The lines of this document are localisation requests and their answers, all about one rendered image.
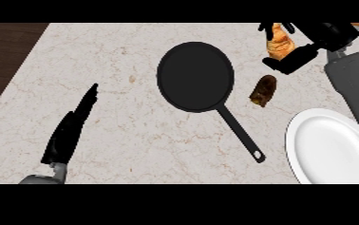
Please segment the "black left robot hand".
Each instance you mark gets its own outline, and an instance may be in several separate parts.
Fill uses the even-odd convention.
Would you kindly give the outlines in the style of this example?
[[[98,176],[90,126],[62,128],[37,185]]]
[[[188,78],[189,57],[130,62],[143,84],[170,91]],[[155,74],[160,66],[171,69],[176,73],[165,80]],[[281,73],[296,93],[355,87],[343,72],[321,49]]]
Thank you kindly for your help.
[[[90,112],[96,103],[96,89],[98,84],[93,84],[83,96],[78,106],[67,114],[58,124],[44,148],[44,153],[41,156],[43,164],[50,164],[53,162],[64,164],[69,163],[69,159],[80,140],[83,125],[90,116]]]

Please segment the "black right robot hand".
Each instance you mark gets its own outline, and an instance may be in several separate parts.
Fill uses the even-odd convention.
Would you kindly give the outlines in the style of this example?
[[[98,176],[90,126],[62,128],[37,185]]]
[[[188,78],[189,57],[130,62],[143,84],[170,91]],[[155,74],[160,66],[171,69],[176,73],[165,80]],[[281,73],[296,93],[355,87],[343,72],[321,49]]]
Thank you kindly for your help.
[[[318,57],[321,48],[334,52],[359,37],[359,31],[350,23],[284,23],[284,26],[290,33],[298,29],[312,41],[310,44],[298,47],[282,60],[263,59],[263,63],[287,75]]]

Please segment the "golden croissant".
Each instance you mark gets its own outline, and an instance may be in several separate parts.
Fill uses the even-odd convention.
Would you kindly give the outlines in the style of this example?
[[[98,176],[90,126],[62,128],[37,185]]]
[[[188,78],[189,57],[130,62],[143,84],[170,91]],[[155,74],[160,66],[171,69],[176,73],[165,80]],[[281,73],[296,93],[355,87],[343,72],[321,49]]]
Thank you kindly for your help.
[[[272,59],[282,60],[296,50],[296,45],[279,23],[273,24],[272,32],[273,37],[272,40],[266,42],[266,51]]]

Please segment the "black frying pan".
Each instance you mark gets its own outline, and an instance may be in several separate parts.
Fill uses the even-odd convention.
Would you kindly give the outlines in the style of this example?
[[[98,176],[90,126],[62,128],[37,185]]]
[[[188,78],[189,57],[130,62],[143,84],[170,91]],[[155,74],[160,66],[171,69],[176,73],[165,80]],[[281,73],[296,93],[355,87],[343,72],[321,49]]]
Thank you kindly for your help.
[[[232,62],[222,50],[202,42],[186,42],[164,54],[157,67],[157,86],[165,101],[180,110],[216,110],[257,163],[264,153],[225,103],[235,85]]]

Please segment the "white plate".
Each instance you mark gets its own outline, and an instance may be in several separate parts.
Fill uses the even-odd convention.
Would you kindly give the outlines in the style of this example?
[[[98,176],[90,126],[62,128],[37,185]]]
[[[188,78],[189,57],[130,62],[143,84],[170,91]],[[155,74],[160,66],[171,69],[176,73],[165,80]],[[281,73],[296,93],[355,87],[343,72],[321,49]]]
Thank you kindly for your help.
[[[301,111],[288,124],[285,149],[301,184],[359,184],[359,124],[341,113]]]

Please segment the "dark brown pastry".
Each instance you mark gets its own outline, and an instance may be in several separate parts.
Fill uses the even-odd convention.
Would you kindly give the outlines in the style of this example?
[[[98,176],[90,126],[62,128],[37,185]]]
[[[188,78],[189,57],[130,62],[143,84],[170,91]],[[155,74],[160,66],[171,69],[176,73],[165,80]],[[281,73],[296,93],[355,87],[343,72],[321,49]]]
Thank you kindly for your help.
[[[272,75],[264,75],[256,85],[250,100],[260,107],[264,107],[272,99],[276,90],[276,78]]]

